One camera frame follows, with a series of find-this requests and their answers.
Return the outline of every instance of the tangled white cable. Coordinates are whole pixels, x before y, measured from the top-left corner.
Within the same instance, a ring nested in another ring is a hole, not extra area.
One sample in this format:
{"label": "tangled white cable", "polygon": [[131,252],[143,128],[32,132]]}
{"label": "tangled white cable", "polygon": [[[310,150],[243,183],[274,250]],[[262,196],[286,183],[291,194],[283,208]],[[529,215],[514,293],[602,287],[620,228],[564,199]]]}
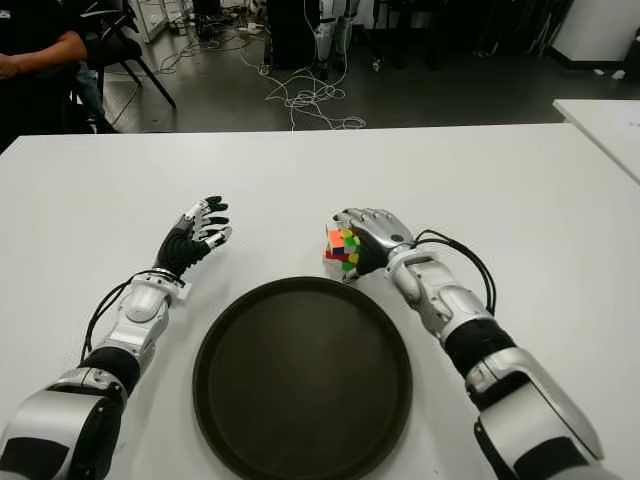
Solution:
{"label": "tangled white cable", "polygon": [[[314,34],[314,37],[315,37],[315,31],[313,29],[313,26],[311,25],[311,22],[309,22],[309,18],[307,17],[306,2],[303,1],[303,4],[304,4],[305,20],[307,22],[307,25],[309,26],[309,29],[311,30],[312,34]],[[269,76],[268,74],[263,73],[257,65],[253,65],[252,63],[249,63],[247,59],[244,57],[243,52],[240,52],[240,59],[248,67],[254,68],[258,72],[258,75],[272,81],[277,85],[276,88],[274,88],[271,92],[269,92],[264,99],[266,101],[282,100],[282,104],[285,106],[285,108],[289,109],[289,118],[291,119],[291,131],[294,131],[296,129],[296,121],[293,118],[293,112],[298,112],[302,115],[318,118],[326,122],[326,124],[329,126],[331,130],[358,130],[361,128],[365,128],[367,126],[367,122],[365,122],[362,118],[357,117],[355,115],[350,115],[345,118],[330,118],[326,116],[324,113],[322,113],[322,109],[320,108],[320,105],[319,105],[320,103],[326,102],[327,100],[342,100],[347,96],[347,93],[342,88],[337,88],[337,85],[340,85],[342,81],[345,79],[345,77],[347,76],[347,71],[349,67],[348,56],[346,55],[346,51],[347,51],[346,35],[345,35],[344,41],[345,41],[345,45],[344,45],[345,48],[343,48],[343,51],[345,52],[344,72],[342,73],[342,76],[335,83],[332,83],[332,84],[329,84],[329,83],[323,82],[322,80],[317,79],[313,75],[311,70],[309,70],[309,68],[301,68],[299,70],[296,70],[295,72],[293,72],[293,74],[291,75],[291,77],[289,77],[288,80],[286,80],[285,82],[281,82],[280,80],[277,80]],[[318,58],[318,49],[317,49],[317,45],[315,45],[314,61],[317,58]],[[310,80],[313,82],[313,88],[311,90],[308,90],[308,89],[298,90],[298,92],[294,96],[291,96],[289,94],[289,89],[287,88],[287,85],[297,80]]]}

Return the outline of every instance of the concrete floor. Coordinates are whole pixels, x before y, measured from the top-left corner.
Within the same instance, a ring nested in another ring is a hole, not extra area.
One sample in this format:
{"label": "concrete floor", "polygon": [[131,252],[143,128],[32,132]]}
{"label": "concrete floor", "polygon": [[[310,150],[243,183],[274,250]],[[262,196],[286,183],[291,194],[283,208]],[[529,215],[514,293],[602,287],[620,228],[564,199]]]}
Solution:
{"label": "concrete floor", "polygon": [[[147,48],[148,64],[157,69],[188,42],[185,36],[163,33]],[[290,130],[289,109],[282,101],[264,100],[275,83],[260,77],[240,58],[242,53],[250,63],[259,64],[263,43],[256,40],[239,48],[244,43],[235,38],[221,50],[184,57],[175,73],[159,75],[178,104],[176,111],[148,79],[143,79],[143,88],[134,95],[136,85],[126,74],[109,74],[108,116],[114,119],[122,112],[116,122],[122,132]],[[405,68],[387,63],[374,73],[371,54],[364,45],[354,43],[349,72],[340,85],[346,97],[323,102],[323,113],[332,118],[358,116],[367,128],[549,123],[562,121],[551,106],[555,98],[640,99],[640,84],[598,77],[591,71],[565,70],[547,57],[453,56],[438,71],[428,69],[422,57],[420,48],[414,47]],[[281,81],[289,78],[288,72],[272,75]],[[337,79],[337,72],[332,72],[330,82]],[[311,86],[311,81],[295,82],[290,95]],[[128,100],[131,103],[123,111]],[[321,119],[297,112],[293,116],[296,129],[328,128]]]}

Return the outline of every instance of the rubik's cube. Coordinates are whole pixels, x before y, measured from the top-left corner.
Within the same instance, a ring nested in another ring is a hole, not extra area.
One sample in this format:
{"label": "rubik's cube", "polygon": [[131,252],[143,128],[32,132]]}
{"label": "rubik's cube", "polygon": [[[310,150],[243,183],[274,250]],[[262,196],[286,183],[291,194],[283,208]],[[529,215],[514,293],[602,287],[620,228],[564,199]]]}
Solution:
{"label": "rubik's cube", "polygon": [[342,262],[342,271],[356,268],[360,259],[360,239],[348,228],[327,230],[329,241],[324,252],[325,258]]}

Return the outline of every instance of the white table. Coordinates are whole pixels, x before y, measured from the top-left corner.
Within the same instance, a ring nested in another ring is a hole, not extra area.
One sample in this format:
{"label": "white table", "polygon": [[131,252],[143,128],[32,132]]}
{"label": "white table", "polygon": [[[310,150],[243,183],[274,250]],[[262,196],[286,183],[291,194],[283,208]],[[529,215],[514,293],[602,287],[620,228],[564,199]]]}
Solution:
{"label": "white table", "polygon": [[[481,255],[502,325],[591,418],[606,465],[634,478],[640,189],[566,124],[20,139],[0,157],[0,425],[75,366],[96,302],[211,193],[230,202],[234,237],[189,275],[192,296],[130,401],[111,478],[235,478],[195,423],[199,344],[249,289],[323,275],[325,221],[346,206],[387,208]],[[443,259],[482,292],[465,260]],[[415,379],[406,433],[368,478],[491,478],[449,359],[381,275],[360,288],[393,318]]]}
{"label": "white table", "polygon": [[556,100],[553,106],[640,184],[640,101]]}

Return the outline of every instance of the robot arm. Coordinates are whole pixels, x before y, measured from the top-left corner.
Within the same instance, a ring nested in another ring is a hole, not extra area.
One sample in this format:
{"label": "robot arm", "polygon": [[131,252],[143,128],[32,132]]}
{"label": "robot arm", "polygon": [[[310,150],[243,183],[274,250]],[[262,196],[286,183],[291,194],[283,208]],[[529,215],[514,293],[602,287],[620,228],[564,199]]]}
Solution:
{"label": "robot arm", "polygon": [[171,301],[185,300],[183,273],[231,235],[220,197],[180,217],[155,266],[130,279],[117,323],[77,368],[28,398],[0,441],[0,479],[102,479],[109,472],[128,398],[148,368],[169,321]]}
{"label": "robot arm", "polygon": [[384,267],[464,378],[480,412],[476,439],[498,478],[618,478],[601,468],[602,446],[582,411],[395,216],[348,209],[334,220],[360,236],[358,273]]}

